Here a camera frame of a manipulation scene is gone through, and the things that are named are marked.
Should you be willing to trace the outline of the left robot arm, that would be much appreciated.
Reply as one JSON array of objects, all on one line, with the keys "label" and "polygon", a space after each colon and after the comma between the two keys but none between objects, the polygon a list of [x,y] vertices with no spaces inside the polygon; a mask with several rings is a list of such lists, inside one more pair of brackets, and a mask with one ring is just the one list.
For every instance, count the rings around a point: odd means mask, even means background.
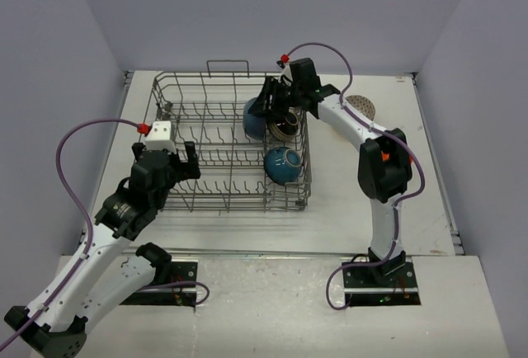
[{"label": "left robot arm", "polygon": [[134,163],[95,216],[87,237],[52,283],[27,306],[13,306],[4,320],[43,357],[75,357],[87,335],[115,307],[142,289],[166,284],[171,255],[146,243],[122,270],[97,282],[112,262],[150,225],[180,181],[200,177],[192,141],[184,143],[186,160],[176,150],[132,146]]}]

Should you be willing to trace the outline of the matte blue bowl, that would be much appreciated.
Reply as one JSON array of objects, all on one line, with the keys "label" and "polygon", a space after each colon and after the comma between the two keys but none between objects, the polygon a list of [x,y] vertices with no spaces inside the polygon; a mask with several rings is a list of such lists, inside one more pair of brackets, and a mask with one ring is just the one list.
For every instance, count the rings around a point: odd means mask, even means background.
[{"label": "matte blue bowl", "polygon": [[256,140],[264,140],[266,135],[266,119],[249,112],[249,109],[257,99],[248,100],[243,108],[243,130],[248,137]]}]

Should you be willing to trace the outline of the glossy teal blue bowl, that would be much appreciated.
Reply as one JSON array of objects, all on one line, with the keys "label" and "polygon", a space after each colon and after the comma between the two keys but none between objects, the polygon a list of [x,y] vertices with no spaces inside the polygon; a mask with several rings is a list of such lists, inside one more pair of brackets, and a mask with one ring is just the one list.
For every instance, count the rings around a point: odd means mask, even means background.
[{"label": "glossy teal blue bowl", "polygon": [[296,182],[302,171],[301,157],[291,148],[273,148],[264,157],[264,170],[280,186]]}]

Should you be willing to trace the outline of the black patterned bowl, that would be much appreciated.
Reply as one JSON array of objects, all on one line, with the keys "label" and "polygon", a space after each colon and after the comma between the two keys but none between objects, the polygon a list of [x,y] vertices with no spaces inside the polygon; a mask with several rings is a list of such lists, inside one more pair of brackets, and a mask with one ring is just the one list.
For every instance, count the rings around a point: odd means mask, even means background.
[{"label": "black patterned bowl", "polygon": [[299,117],[293,110],[288,110],[283,115],[269,116],[266,118],[266,127],[271,137],[282,142],[294,140],[299,130]]}]

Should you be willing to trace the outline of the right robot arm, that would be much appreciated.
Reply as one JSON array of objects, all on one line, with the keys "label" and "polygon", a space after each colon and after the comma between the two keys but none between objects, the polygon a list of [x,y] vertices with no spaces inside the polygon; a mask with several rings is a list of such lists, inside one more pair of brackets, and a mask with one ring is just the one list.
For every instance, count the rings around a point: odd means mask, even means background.
[{"label": "right robot arm", "polygon": [[322,84],[312,59],[292,60],[284,54],[277,64],[280,75],[266,77],[248,111],[263,118],[277,139],[292,132],[296,122],[293,110],[308,112],[344,135],[358,151],[357,180],[370,199],[372,239],[368,260],[355,273],[386,286],[397,277],[406,259],[398,213],[398,199],[413,176],[406,136],[402,130],[377,125],[352,107],[332,84]]}]

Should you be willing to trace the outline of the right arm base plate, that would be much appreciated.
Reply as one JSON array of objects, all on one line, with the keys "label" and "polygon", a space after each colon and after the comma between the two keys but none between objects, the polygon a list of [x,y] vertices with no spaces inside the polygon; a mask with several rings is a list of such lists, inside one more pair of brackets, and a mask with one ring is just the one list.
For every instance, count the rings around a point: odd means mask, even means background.
[{"label": "right arm base plate", "polygon": [[374,268],[352,267],[342,271],[342,280],[348,308],[422,304],[410,258],[386,276],[379,276]]}]

